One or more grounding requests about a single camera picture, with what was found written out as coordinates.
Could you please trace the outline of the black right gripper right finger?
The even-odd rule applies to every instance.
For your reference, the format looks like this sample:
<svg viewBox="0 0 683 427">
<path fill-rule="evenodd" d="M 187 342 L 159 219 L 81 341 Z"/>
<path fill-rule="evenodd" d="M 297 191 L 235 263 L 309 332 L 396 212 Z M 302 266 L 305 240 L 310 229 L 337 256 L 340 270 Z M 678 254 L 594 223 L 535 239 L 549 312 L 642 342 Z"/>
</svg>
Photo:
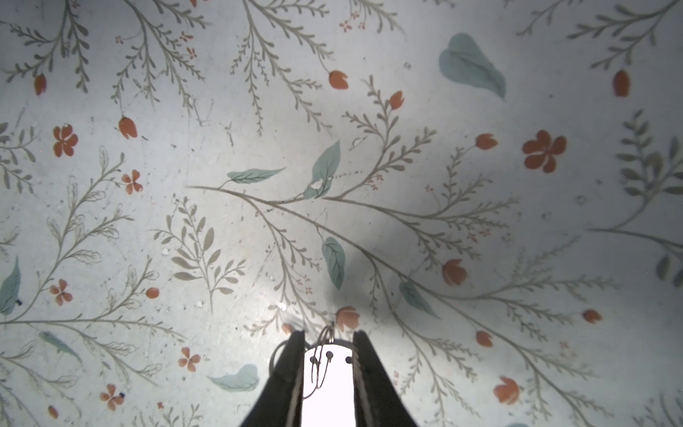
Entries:
<svg viewBox="0 0 683 427">
<path fill-rule="evenodd" d="M 357 426 L 417 426 L 364 331 L 354 333 L 351 366 Z"/>
</svg>

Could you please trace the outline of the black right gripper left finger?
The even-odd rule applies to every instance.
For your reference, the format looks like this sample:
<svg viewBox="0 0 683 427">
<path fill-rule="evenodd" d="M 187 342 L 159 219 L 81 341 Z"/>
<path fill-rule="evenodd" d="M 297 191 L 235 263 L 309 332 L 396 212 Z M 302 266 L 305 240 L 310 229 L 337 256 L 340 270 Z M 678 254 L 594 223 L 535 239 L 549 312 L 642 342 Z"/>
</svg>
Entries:
<svg viewBox="0 0 683 427">
<path fill-rule="evenodd" d="M 305 334 L 295 331 L 271 355 L 269 379 L 243 427 L 297 427 L 302 425 L 302 388 Z"/>
</svg>

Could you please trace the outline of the silver metal keyring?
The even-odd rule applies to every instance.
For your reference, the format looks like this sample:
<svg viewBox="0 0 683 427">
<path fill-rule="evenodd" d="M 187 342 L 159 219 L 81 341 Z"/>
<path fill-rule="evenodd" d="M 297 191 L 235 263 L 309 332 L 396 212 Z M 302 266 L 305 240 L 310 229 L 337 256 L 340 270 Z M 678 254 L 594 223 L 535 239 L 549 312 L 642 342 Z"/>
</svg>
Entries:
<svg viewBox="0 0 683 427">
<path fill-rule="evenodd" d="M 314 336 L 311 343 L 303 330 L 293 329 L 271 354 L 269 379 L 276 379 L 303 402 L 350 400 L 353 358 L 351 343 L 337 339 L 331 326 Z"/>
</svg>

